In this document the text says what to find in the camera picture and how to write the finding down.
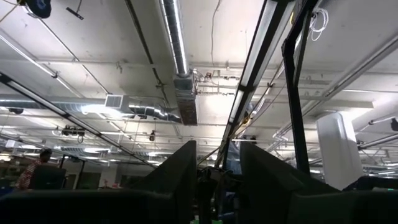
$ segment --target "wire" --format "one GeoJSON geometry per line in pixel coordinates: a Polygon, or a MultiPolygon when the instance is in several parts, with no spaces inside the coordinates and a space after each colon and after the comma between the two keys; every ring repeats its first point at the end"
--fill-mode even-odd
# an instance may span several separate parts
{"type": "Polygon", "coordinates": [[[77,136],[77,142],[79,144],[83,143],[84,140],[85,140],[85,138],[83,136],[81,136],[81,135],[77,136]]]}
{"type": "MultiPolygon", "coordinates": [[[[241,130],[238,134],[232,134],[232,135],[230,135],[229,138],[234,138],[235,136],[238,136],[238,135],[241,134],[243,131],[245,131],[247,128],[249,128],[255,121],[257,121],[257,120],[261,117],[261,115],[264,114],[264,113],[268,110],[268,108],[275,102],[276,98],[278,98],[278,96],[282,93],[282,90],[285,88],[285,86],[286,86],[286,82],[285,82],[285,84],[283,85],[283,87],[279,90],[278,94],[276,94],[276,96],[274,97],[274,99],[272,99],[272,101],[267,105],[267,107],[265,108],[265,110],[263,110],[263,111],[258,115],[258,117],[257,117],[255,120],[253,120],[249,125],[247,125],[247,126],[246,126],[243,130],[241,130]]],[[[211,151],[209,154],[205,155],[202,159],[200,159],[200,160],[197,162],[197,164],[198,164],[198,165],[201,164],[203,161],[205,161],[207,158],[209,158],[211,155],[213,155],[217,150],[221,149],[224,145],[225,145],[225,142],[222,142],[221,145],[220,145],[219,147],[217,147],[215,150],[211,151]]]]}
{"type": "Polygon", "coordinates": [[[10,116],[10,113],[11,113],[11,112],[10,112],[10,111],[8,111],[8,114],[7,114],[6,120],[5,120],[4,124],[1,126],[0,134],[2,133],[2,130],[4,129],[4,126],[7,124],[8,117],[10,116]]]}
{"type": "Polygon", "coordinates": [[[12,4],[13,6],[17,6],[17,5],[18,5],[18,4],[15,4],[15,3],[9,2],[9,1],[7,1],[7,0],[2,0],[2,1],[4,1],[4,2],[6,2],[6,3],[8,3],[8,4],[12,4]]]}
{"type": "Polygon", "coordinates": [[[282,86],[282,88],[279,90],[278,94],[276,94],[276,96],[274,97],[274,99],[271,100],[271,102],[267,105],[267,107],[265,108],[265,110],[261,111],[261,113],[257,116],[256,119],[254,119],[249,125],[247,125],[241,132],[239,132],[238,134],[235,134],[235,136],[241,134],[244,130],[246,130],[248,127],[250,127],[254,122],[256,122],[262,114],[264,114],[268,108],[275,102],[276,98],[278,98],[278,96],[280,95],[280,93],[282,93],[282,90],[285,88],[286,86],[286,82],[285,84],[282,86]]]}
{"type": "Polygon", "coordinates": [[[214,58],[213,58],[213,50],[214,50],[214,21],[216,17],[216,13],[218,11],[218,8],[220,7],[221,3],[223,0],[218,0],[216,9],[214,10],[213,13],[213,18],[211,19],[211,64],[214,66],[214,58]]]}
{"type": "Polygon", "coordinates": [[[79,11],[80,11],[81,2],[83,2],[83,0],[80,0],[79,6],[77,7],[77,10],[76,10],[76,13],[79,13],[79,11]]]}
{"type": "Polygon", "coordinates": [[[318,8],[315,10],[313,13],[313,17],[311,18],[311,23],[310,23],[310,32],[311,32],[311,40],[312,41],[317,41],[320,36],[322,35],[322,32],[326,29],[326,26],[329,23],[329,13],[326,9],[318,8]],[[321,28],[317,29],[315,28],[315,25],[317,24],[318,17],[319,15],[323,16],[323,24],[321,28]]]}
{"type": "Polygon", "coordinates": [[[3,20],[5,20],[5,18],[6,18],[9,14],[11,14],[11,13],[19,6],[19,3],[21,3],[21,1],[22,1],[22,0],[19,0],[18,3],[15,4],[14,7],[13,7],[10,11],[8,11],[8,12],[6,13],[6,15],[4,15],[4,16],[0,19],[0,23],[1,23],[3,20]]]}

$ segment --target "pipe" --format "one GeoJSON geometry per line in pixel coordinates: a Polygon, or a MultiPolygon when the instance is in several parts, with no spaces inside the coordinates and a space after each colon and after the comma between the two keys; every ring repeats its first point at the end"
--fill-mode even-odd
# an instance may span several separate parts
{"type": "MultiPolygon", "coordinates": [[[[90,106],[104,106],[104,99],[90,99],[90,98],[65,98],[65,97],[50,97],[48,98],[56,107],[62,110],[74,113],[87,113],[90,106]]],[[[5,108],[20,108],[20,109],[42,109],[46,110],[45,106],[27,99],[21,95],[0,95],[0,107],[5,108]]],[[[171,113],[172,109],[163,108],[160,105],[151,105],[143,101],[129,99],[129,108],[120,111],[121,113],[131,112],[134,115],[152,116],[163,121],[173,121],[181,123],[181,119],[171,113]]]]}
{"type": "MultiPolygon", "coordinates": [[[[235,93],[222,93],[222,92],[208,92],[208,91],[199,91],[198,95],[203,95],[203,96],[212,96],[212,95],[219,95],[219,96],[234,96],[235,93]]],[[[277,95],[271,95],[271,94],[266,94],[266,99],[273,99],[275,98],[277,95]]],[[[289,103],[288,99],[287,99],[287,95],[279,95],[280,97],[286,97],[286,101],[274,101],[274,103],[289,103]]],[[[252,102],[253,102],[253,98],[258,98],[258,101],[261,101],[262,95],[260,94],[253,94],[252,96],[252,102]]],[[[327,100],[327,98],[322,97],[322,96],[300,96],[301,100],[319,100],[319,101],[325,101],[327,100]]]]}
{"type": "MultiPolygon", "coordinates": [[[[26,60],[19,59],[0,59],[0,62],[18,62],[26,63],[26,60]]],[[[154,65],[154,64],[138,64],[129,62],[100,62],[91,60],[57,60],[57,59],[45,59],[45,60],[34,60],[35,63],[46,64],[46,65],[119,65],[131,68],[159,68],[167,65],[154,65]]]]}
{"type": "MultiPolygon", "coordinates": [[[[363,58],[357,60],[350,67],[348,67],[341,75],[339,75],[338,80],[336,80],[334,85],[329,87],[326,91],[323,92],[323,96],[327,97],[327,99],[333,98],[340,91],[345,89],[347,86],[352,84],[357,78],[359,78],[364,72],[368,71],[370,68],[375,66],[375,64],[379,63],[382,59],[390,55],[393,51],[398,49],[398,33],[395,33],[386,41],[373,48],[373,50],[364,56],[363,58]]],[[[308,116],[313,110],[317,109],[320,105],[322,105],[322,101],[310,101],[303,108],[303,117],[308,116]]],[[[285,126],[281,127],[277,134],[285,135],[288,131],[290,131],[292,127],[292,123],[289,122],[285,126]]],[[[267,150],[273,150],[278,146],[278,143],[271,145],[267,150]]]]}
{"type": "Polygon", "coordinates": [[[60,164],[61,169],[63,167],[63,162],[65,162],[65,155],[62,155],[61,164],[60,164]]]}
{"type": "Polygon", "coordinates": [[[0,39],[6,43],[8,46],[10,46],[15,52],[17,52],[20,56],[24,57],[26,60],[28,60],[30,63],[33,63],[36,67],[41,69],[43,72],[49,74],[52,78],[55,78],[61,85],[63,85],[67,90],[69,90],[71,93],[76,95],[77,97],[82,97],[83,95],[79,93],[77,90],[74,89],[68,82],[66,82],[62,77],[59,76],[57,73],[53,73],[49,70],[47,70],[44,66],[38,64],[33,58],[29,57],[26,55],[24,52],[19,50],[15,45],[10,43],[5,37],[0,35],[0,39]]]}
{"type": "Polygon", "coordinates": [[[197,90],[193,73],[188,71],[178,1],[160,0],[159,2],[175,64],[173,81],[182,123],[188,126],[196,126],[198,124],[196,106],[197,90]]]}
{"type": "MultiPolygon", "coordinates": [[[[45,27],[45,29],[47,29],[47,31],[62,45],[62,47],[67,50],[67,52],[73,57],[74,60],[76,60],[77,62],[79,62],[79,58],[69,49],[69,47],[61,40],[61,38],[55,34],[55,32],[42,20],[39,19],[39,22],[45,27]]],[[[101,87],[101,89],[106,93],[106,94],[111,94],[102,84],[101,82],[92,74],[91,71],[89,71],[87,69],[87,67],[85,65],[80,65],[84,71],[91,76],[94,81],[96,81],[98,83],[98,85],[101,87]]]]}
{"type": "Polygon", "coordinates": [[[76,187],[75,189],[80,189],[80,182],[81,182],[81,176],[83,175],[83,169],[85,168],[85,161],[82,161],[79,176],[77,177],[77,182],[76,182],[76,187]]]}
{"type": "Polygon", "coordinates": [[[177,0],[160,0],[160,6],[169,35],[177,76],[186,78],[188,74],[187,58],[182,39],[181,21],[177,0]]]}
{"type": "Polygon", "coordinates": [[[377,146],[377,145],[380,145],[380,144],[383,144],[383,143],[386,143],[386,142],[395,141],[397,139],[398,139],[398,134],[393,134],[393,135],[390,135],[390,136],[387,136],[387,137],[384,137],[384,138],[380,138],[380,139],[375,140],[375,141],[371,141],[371,142],[367,142],[367,143],[361,144],[361,145],[358,146],[358,149],[359,150],[366,149],[368,147],[377,146]]]}

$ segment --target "black monitor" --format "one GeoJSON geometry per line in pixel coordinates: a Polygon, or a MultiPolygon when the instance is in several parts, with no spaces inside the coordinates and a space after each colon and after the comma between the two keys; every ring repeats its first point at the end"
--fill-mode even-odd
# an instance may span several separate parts
{"type": "Polygon", "coordinates": [[[61,189],[65,180],[65,169],[41,165],[36,168],[30,180],[29,189],[57,190],[61,189]]]}

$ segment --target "air vent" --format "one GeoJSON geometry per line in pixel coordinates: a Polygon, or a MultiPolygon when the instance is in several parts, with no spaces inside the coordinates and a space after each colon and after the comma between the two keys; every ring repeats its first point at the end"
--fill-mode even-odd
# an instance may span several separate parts
{"type": "Polygon", "coordinates": [[[108,95],[106,96],[105,106],[110,108],[120,108],[122,106],[122,95],[108,95]]]}
{"type": "Polygon", "coordinates": [[[123,113],[131,113],[129,109],[130,97],[125,95],[107,95],[105,99],[105,107],[118,110],[123,113]]]}

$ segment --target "metal duct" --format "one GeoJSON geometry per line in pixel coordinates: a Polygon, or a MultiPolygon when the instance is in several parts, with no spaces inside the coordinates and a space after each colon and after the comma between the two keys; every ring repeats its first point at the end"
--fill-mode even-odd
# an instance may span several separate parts
{"type": "Polygon", "coordinates": [[[174,86],[177,105],[184,125],[198,125],[196,86],[193,74],[188,71],[187,58],[182,39],[182,26],[177,0],[160,0],[169,42],[175,64],[174,86]]]}
{"type": "MultiPolygon", "coordinates": [[[[82,113],[82,108],[88,105],[101,105],[105,103],[105,99],[92,98],[66,98],[66,97],[50,97],[48,98],[55,106],[67,112],[82,113]]],[[[36,103],[21,95],[0,95],[0,107],[20,108],[20,109],[40,109],[46,110],[46,107],[36,103]]],[[[143,101],[130,99],[129,108],[132,114],[152,116],[164,121],[173,121],[181,123],[181,118],[170,113],[172,109],[163,108],[160,105],[148,104],[143,101]]]]}

